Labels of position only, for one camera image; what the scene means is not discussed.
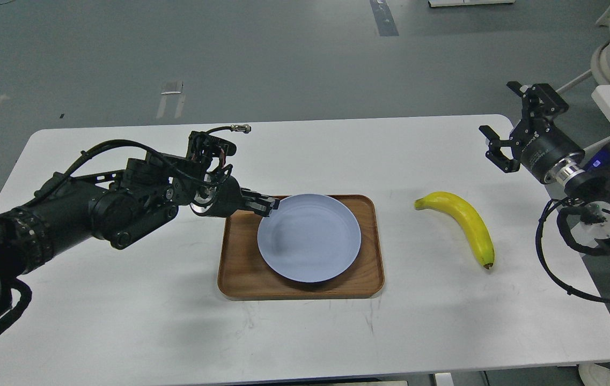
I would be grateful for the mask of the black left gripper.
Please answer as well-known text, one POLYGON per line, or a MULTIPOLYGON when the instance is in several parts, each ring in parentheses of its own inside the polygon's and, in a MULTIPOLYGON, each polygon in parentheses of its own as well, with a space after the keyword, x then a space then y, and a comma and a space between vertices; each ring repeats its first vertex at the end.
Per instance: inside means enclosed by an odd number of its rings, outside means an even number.
POLYGON ((233 176, 209 190, 199 188, 190 207, 200 217, 227 218, 236 210, 252 210, 256 215, 269 217, 277 210, 280 199, 248 188, 242 188, 233 176))

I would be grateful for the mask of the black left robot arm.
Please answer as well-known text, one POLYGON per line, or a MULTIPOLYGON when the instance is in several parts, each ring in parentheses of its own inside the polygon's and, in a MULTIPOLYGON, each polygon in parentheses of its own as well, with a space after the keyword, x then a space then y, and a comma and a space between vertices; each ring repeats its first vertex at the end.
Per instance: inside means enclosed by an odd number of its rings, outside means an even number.
POLYGON ((182 206, 199 217, 238 211, 268 217, 280 200, 243 188, 227 158, 236 145, 217 132, 249 133, 248 124, 189 135, 184 156, 113 139, 83 151, 55 173, 32 200, 0 213, 0 335, 25 312, 32 290, 19 279, 91 237, 125 249, 177 217, 182 206))

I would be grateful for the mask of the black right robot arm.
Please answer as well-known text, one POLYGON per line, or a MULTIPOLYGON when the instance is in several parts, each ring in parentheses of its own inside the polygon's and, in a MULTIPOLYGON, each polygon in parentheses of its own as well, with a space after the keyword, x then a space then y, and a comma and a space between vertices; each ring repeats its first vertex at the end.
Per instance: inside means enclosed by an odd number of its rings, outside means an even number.
POLYGON ((562 186, 557 226, 565 243, 589 256, 610 256, 610 142, 588 160, 586 152, 554 124, 569 105, 548 84, 509 81, 521 100, 521 119, 501 139, 488 125, 486 157, 505 173, 526 168, 540 183, 562 186))

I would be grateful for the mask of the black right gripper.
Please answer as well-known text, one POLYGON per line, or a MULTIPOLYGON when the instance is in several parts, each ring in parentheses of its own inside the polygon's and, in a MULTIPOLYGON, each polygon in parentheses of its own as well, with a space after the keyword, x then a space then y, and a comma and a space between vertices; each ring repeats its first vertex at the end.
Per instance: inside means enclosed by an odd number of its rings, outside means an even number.
POLYGON ((559 93, 547 83, 526 86, 509 81, 506 86, 521 98, 521 118, 509 139, 500 139, 489 125, 479 126, 487 139, 486 158, 504 173, 523 166, 543 185, 567 185, 584 173, 579 163, 585 152, 553 124, 569 110, 559 93), (505 147, 512 157, 503 153, 505 147))

